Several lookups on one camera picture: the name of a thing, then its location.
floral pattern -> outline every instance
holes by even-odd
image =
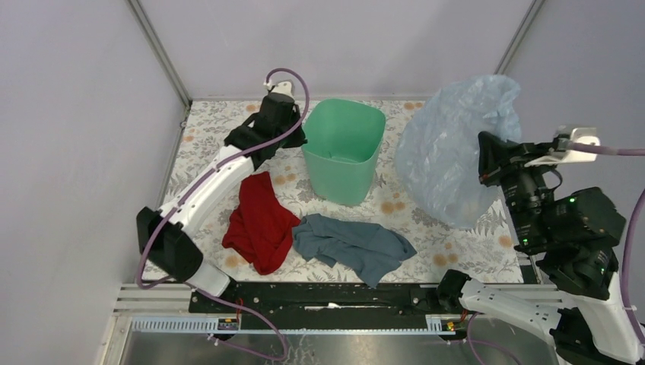
[[[472,230],[455,230],[427,215],[415,205],[400,184],[394,170],[394,154],[399,136],[415,110],[415,101],[369,101],[368,105],[387,116],[386,131],[374,183],[358,206],[328,202],[311,188],[302,151],[278,150],[259,171],[269,171],[280,203],[298,217],[320,213],[346,221],[382,224],[407,237],[418,251],[401,267],[387,274],[382,282],[438,282],[448,268],[455,268],[485,282],[522,282],[522,274],[501,201],[496,201]],[[212,160],[229,131],[259,108],[259,102],[195,101],[186,123],[183,141],[166,191],[166,199],[177,195]],[[230,213],[238,205],[238,189],[232,189],[214,209],[195,235],[195,244],[205,259],[238,281],[346,281],[360,282],[350,269],[333,268],[317,260],[305,262],[293,249],[273,274],[261,276],[253,266],[221,239],[228,228]],[[164,273],[151,263],[144,279],[160,278]]]

clothing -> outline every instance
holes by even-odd
[[[330,267],[336,262],[354,269],[370,287],[417,251],[410,242],[380,224],[346,222],[311,214],[293,229],[294,249],[305,260],[314,257]]]
[[[222,246],[233,248],[256,271],[268,275],[278,270],[293,243],[291,228],[300,220],[278,203],[271,177],[259,173],[240,187],[240,205],[230,215]]]

metal floor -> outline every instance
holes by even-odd
[[[435,335],[288,335],[290,351],[284,364],[293,365],[428,365],[477,364],[467,344],[450,346]],[[507,347],[523,365],[558,363],[551,348],[521,329],[496,319],[476,319],[473,337]],[[281,346],[274,335],[237,335],[236,344],[256,351],[278,354]],[[486,364],[514,364],[501,352],[476,345]],[[259,357],[214,346],[205,335],[131,332],[122,365],[260,365],[272,364]]]

fabric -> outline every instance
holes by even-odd
[[[333,267],[336,262],[354,269],[370,287],[401,266],[417,251],[410,242],[380,224],[339,221],[320,214],[303,217],[293,229],[294,249],[307,261],[314,257]]]
[[[278,203],[271,177],[247,177],[240,187],[240,205],[230,215],[222,246],[237,251],[261,275],[278,270],[293,243],[291,228],[300,220]]]
[[[312,100],[310,108],[317,105]],[[299,148],[281,149],[275,157],[260,166],[257,173],[269,171],[275,197],[298,217],[320,213],[342,221],[364,221],[383,224],[407,238],[418,254],[402,262],[401,267],[381,279],[381,283],[438,283],[449,268],[460,270],[481,282],[521,283],[520,262],[509,231],[506,205],[495,201],[479,218],[474,230],[456,230],[430,217],[405,192],[394,168],[394,154],[399,136],[410,118],[423,106],[418,100],[371,100],[367,105],[387,116],[387,128],[379,152],[374,184],[365,201],[348,207],[324,200],[314,194],[309,173]],[[175,199],[213,160],[214,144],[228,136],[250,113],[257,111],[259,101],[198,101],[192,103],[190,116],[173,172],[166,189],[165,202]],[[230,213],[240,203],[239,189],[224,194],[213,208],[199,234],[193,237],[204,258],[237,281],[346,282],[362,283],[344,265],[330,268],[319,260],[306,262],[295,249],[289,250],[282,266],[271,275],[260,275],[232,249],[225,249],[221,239],[228,230]],[[144,279],[157,280],[166,275],[152,262],[145,266]]]

cable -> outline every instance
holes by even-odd
[[[567,144],[566,149],[589,152],[591,154],[607,154],[612,156],[645,156],[645,148],[611,148],[606,146],[592,146],[589,144],[573,143],[570,142]],[[638,221],[638,216],[640,211],[643,210],[643,205],[645,205],[645,189],[640,194],[640,197],[636,201],[634,210],[631,212],[631,217],[629,219],[629,225],[627,228],[627,235],[625,236],[625,244],[623,251],[623,267],[621,269],[621,295],[623,298],[623,306],[625,308],[632,308],[631,300],[629,297],[629,273],[631,265],[631,246],[634,242],[634,234],[636,233],[636,221]],[[636,314],[633,310],[627,310],[627,317],[629,322],[636,332],[638,341],[640,341],[641,346],[645,345],[645,335],[643,330],[640,328],[640,323]]]
[[[553,192],[555,192],[557,188],[562,186],[562,182],[564,181],[564,179],[562,178],[562,174],[560,173],[560,171],[556,170],[555,167],[552,169],[549,169],[548,172],[554,174],[555,177],[558,178],[558,184],[552,188],[548,188],[549,190],[551,190],[551,194],[552,194]]]
[[[461,322],[463,322],[467,316],[468,316],[468,311],[467,311],[466,309],[464,309],[464,310],[462,311],[462,315],[461,315],[461,317],[459,317],[459,322],[457,322],[457,323],[461,323]]]
[[[612,148],[607,146],[592,146],[591,144],[569,142],[564,146],[568,150],[586,152],[588,154],[607,154],[610,156],[645,156],[645,148]]]
[[[284,337],[284,335],[282,333],[280,333],[278,328],[271,321],[269,321],[266,317],[264,317],[262,314],[256,312],[253,309],[250,309],[248,307],[240,306],[240,305],[237,305],[237,304],[231,303],[231,302],[227,302],[226,300],[220,299],[220,298],[216,297],[215,295],[212,295],[212,294],[210,294],[210,293],[208,293],[206,291],[203,291],[202,289],[197,289],[197,288],[194,288],[194,289],[195,289],[195,291],[197,291],[198,293],[200,293],[204,297],[207,297],[210,300],[213,300],[213,301],[218,302],[220,304],[224,304],[225,306],[229,306],[229,307],[234,308],[234,309],[239,309],[239,310],[246,311],[246,312],[251,313],[254,316],[260,318],[280,338],[280,343],[282,344],[282,356],[277,357],[277,356],[271,356],[271,355],[263,354],[261,352],[252,350],[250,348],[245,348],[244,346],[240,346],[238,344],[231,344],[231,343],[226,342],[226,341],[218,341],[218,342],[216,342],[217,344],[223,344],[225,346],[228,346],[229,348],[235,348],[237,350],[244,351],[244,352],[247,352],[249,354],[262,357],[262,358],[264,358],[266,360],[283,361],[284,359],[287,358],[287,355],[289,354],[289,347],[287,345],[286,338]]]
[[[634,210],[631,212],[631,217],[629,218],[629,225],[627,227],[627,235],[625,236],[625,246],[624,246],[624,251],[623,251],[623,267],[621,270],[621,294],[623,296],[623,306],[625,308],[631,308],[631,301],[629,298],[629,267],[631,264],[631,245],[634,242],[634,234],[636,233],[636,222],[638,221],[638,216],[640,215],[640,211],[643,210],[643,205],[645,205],[645,189],[643,189],[643,192],[640,194],[640,197],[638,197],[638,200],[636,201],[636,206],[634,206]],[[627,317],[629,318],[629,322],[631,322],[631,326],[634,327],[634,331],[636,332],[636,336],[638,337],[638,340],[640,341],[641,345],[645,345],[645,335],[643,335],[643,330],[640,329],[640,323],[638,322],[638,318],[636,318],[636,314],[634,313],[633,310],[627,310]]]
[[[235,300],[235,304],[237,304],[238,306],[243,306],[244,300],[242,300],[242,298],[238,298],[237,300]],[[239,309],[235,311],[235,319],[237,320],[237,323],[240,323],[240,312],[242,311]]]
[[[266,146],[269,146],[271,144],[278,143],[279,141],[281,141],[281,140],[285,139],[286,137],[288,137],[298,127],[300,127],[302,125],[302,123],[303,123],[303,121],[305,119],[305,116],[307,115],[307,112],[309,111],[310,96],[309,96],[309,89],[307,88],[307,83],[304,81],[304,79],[302,79],[302,77],[298,73],[296,73],[295,71],[293,71],[293,70],[291,70],[289,68],[275,68],[275,69],[271,70],[266,75],[266,78],[265,78],[266,81],[269,82],[269,78],[273,74],[275,74],[276,72],[287,72],[288,74],[293,75],[302,84],[304,95],[305,95],[305,102],[304,102],[304,109],[303,109],[302,114],[300,115],[300,118],[298,119],[298,121],[290,129],[288,129],[285,133],[282,133],[278,137],[273,138],[270,141],[267,141],[267,142],[258,144],[256,146],[253,146],[251,148],[247,148],[244,151],[238,152],[236,154],[233,154],[233,155],[231,155],[229,157],[224,158],[223,160],[218,162],[217,165],[215,165],[214,169],[210,169],[210,170],[206,171],[204,173],[204,175],[202,175],[202,177],[200,177],[195,183],[192,184],[192,186],[188,189],[188,191],[186,191],[186,194],[184,194],[179,199],[179,201],[177,202],[177,206],[172,208],[172,209],[170,209],[168,211],[168,214],[166,214],[166,216],[161,220],[161,222],[157,225],[157,227],[154,228],[154,231],[150,235],[150,238],[148,239],[148,242],[146,243],[145,248],[143,249],[143,252],[141,253],[141,259],[139,260],[139,264],[138,264],[138,267],[137,267],[137,273],[136,273],[136,276],[135,276],[135,282],[141,289],[144,289],[144,290],[151,289],[151,288],[156,287],[157,285],[159,285],[161,283],[164,283],[165,281],[167,281],[168,279],[171,278],[168,275],[168,276],[165,276],[165,277],[163,277],[163,278],[161,278],[161,279],[159,279],[159,280],[157,280],[157,281],[155,281],[155,282],[153,282],[151,284],[144,284],[143,283],[143,271],[144,271],[144,268],[145,268],[145,263],[148,260],[148,254],[150,253],[150,250],[152,248],[152,244],[157,239],[157,237],[159,236],[159,233],[161,232],[163,227],[166,225],[166,223],[168,223],[168,221],[170,221],[170,218],[181,208],[182,205],[184,205],[186,203],[186,201],[188,200],[190,195],[192,195],[195,192],[195,190],[197,190],[199,188],[199,186],[201,186],[202,183],[204,183],[204,181],[206,181],[213,173],[219,171],[219,169],[223,165],[225,165],[226,163],[229,163],[229,162],[231,162],[232,160],[235,160],[238,157],[244,156],[246,154],[250,154],[252,152],[255,152],[255,151],[257,151],[257,150],[259,150],[261,148],[264,148]],[[282,360],[287,358],[287,356],[288,356],[288,346],[287,346],[286,338],[284,337],[284,335],[282,333],[280,333],[278,328],[271,321],[269,321],[266,317],[264,317],[261,313],[258,313],[255,310],[250,309],[250,308],[245,307],[245,306],[239,306],[239,305],[237,305],[235,303],[227,302],[226,300],[222,300],[220,298],[217,298],[216,296],[211,295],[210,293],[207,293],[207,292],[205,292],[205,291],[203,291],[201,289],[198,289],[198,288],[193,288],[193,289],[195,289],[201,295],[207,297],[210,300],[213,300],[213,301],[218,302],[220,304],[224,304],[225,306],[229,306],[231,308],[243,310],[243,311],[251,313],[254,316],[256,316],[259,319],[261,319],[278,336],[278,338],[280,339],[280,342],[282,344],[282,349],[283,349],[284,352],[283,352],[282,356],[274,357],[274,356],[267,355],[267,354],[261,354],[258,351],[254,351],[254,350],[252,350],[250,348],[245,348],[244,346],[239,346],[237,344],[229,344],[229,343],[227,343],[225,341],[222,341],[221,342],[222,344],[225,344],[228,347],[235,348],[235,349],[240,350],[240,351],[247,352],[249,354],[256,355],[258,357],[262,357],[262,358],[264,358],[266,360],[282,361]]]
[[[472,333],[471,333],[472,323],[473,323],[472,320],[475,319],[475,317],[477,315],[478,315],[478,313],[473,313],[473,315],[470,316],[470,319],[468,320],[468,325],[465,328],[465,336],[468,339],[468,344],[470,346],[470,350],[472,351],[472,354],[475,355],[475,359],[477,359],[477,361],[479,361],[479,363],[481,365],[486,365],[486,363],[484,363],[484,361],[481,359],[481,357],[479,356],[479,354],[475,350],[475,346],[473,346],[474,344],[483,344],[484,346],[488,346],[488,347],[491,347],[491,348],[498,349],[499,351],[501,351],[501,352],[505,353],[506,355],[508,355],[509,357],[511,357],[518,365],[522,365],[522,362],[519,361],[519,358],[517,358],[517,356],[515,356],[507,348],[503,348],[502,346],[500,346],[498,344],[494,344],[492,342],[482,341],[482,340],[473,340],[472,339]]]

